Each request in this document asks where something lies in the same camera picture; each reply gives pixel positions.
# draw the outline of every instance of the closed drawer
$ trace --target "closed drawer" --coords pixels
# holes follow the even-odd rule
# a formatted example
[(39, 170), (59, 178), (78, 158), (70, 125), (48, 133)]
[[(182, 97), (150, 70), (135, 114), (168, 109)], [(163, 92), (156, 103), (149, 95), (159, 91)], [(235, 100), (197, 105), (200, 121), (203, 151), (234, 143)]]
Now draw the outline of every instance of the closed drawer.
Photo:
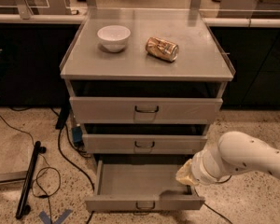
[(195, 123), (211, 124), (221, 99), (72, 97), (80, 123)]
[(203, 149), (206, 136), (84, 134), (89, 153), (195, 154)]
[(102, 155), (88, 211), (199, 210), (204, 203), (175, 174), (183, 156)]

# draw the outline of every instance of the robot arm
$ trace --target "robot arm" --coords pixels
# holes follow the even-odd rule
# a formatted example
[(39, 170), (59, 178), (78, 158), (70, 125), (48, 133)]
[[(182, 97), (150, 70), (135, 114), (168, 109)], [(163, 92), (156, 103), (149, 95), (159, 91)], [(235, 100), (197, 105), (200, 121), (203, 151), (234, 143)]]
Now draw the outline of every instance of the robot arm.
[(248, 134), (228, 132), (221, 136), (217, 147), (196, 153), (187, 170), (187, 178), (181, 181), (187, 185), (209, 185), (223, 176), (249, 171), (261, 171), (280, 179), (280, 150)]

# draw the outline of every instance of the crumpled can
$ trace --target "crumpled can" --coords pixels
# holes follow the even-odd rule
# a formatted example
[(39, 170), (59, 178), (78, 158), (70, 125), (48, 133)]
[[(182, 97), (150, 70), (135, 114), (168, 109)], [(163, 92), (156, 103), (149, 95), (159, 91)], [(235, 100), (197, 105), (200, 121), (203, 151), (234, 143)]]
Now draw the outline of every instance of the crumpled can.
[(176, 43), (166, 41), (157, 37), (151, 37), (146, 44), (149, 54), (161, 58), (168, 62), (173, 62), (177, 58), (179, 47)]

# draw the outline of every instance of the terrazzo floor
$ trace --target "terrazzo floor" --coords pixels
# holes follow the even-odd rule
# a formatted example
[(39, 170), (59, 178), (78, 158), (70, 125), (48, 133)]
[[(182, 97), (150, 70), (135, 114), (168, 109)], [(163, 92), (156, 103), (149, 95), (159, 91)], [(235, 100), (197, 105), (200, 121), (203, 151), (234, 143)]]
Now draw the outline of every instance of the terrazzo floor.
[[(89, 213), (84, 198), (92, 194), (91, 184), (84, 174), (61, 156), (58, 150), (59, 130), (55, 129), (57, 116), (50, 108), (31, 108), (20, 112), (7, 107), (0, 107), (0, 115), (9, 125), (30, 133), (35, 141), (40, 141), (42, 146), (47, 148), (43, 156), (48, 164), (60, 172), (60, 189), (49, 198), (53, 223), (86, 223)], [(214, 145), (227, 131), (248, 133), (280, 149), (280, 111), (221, 110), (210, 127), (206, 145)], [(60, 140), (64, 155), (95, 182), (92, 162), (72, 149), (65, 128)], [(28, 134), (10, 129), (0, 119), (0, 174), (26, 170), (32, 149), (32, 139)], [(35, 174), (44, 167), (47, 167), (44, 158), (39, 157)], [(57, 173), (48, 171), (39, 179), (39, 183), (47, 193), (52, 193), (58, 188)], [(33, 195), (43, 194), (36, 184), (28, 197), (31, 212), (21, 220), (15, 218), (21, 188), (22, 182), (0, 185), (0, 223), (46, 223), (40, 216), (45, 214), (49, 217), (49, 203), (47, 199), (39, 199)], [(280, 224), (280, 181), (272, 176), (253, 171), (233, 176), (225, 184), (198, 186), (196, 190), (205, 197), (209, 206), (234, 224)], [(204, 205), (199, 211), (159, 212), (146, 216), (133, 213), (94, 213), (90, 223), (228, 222)]]

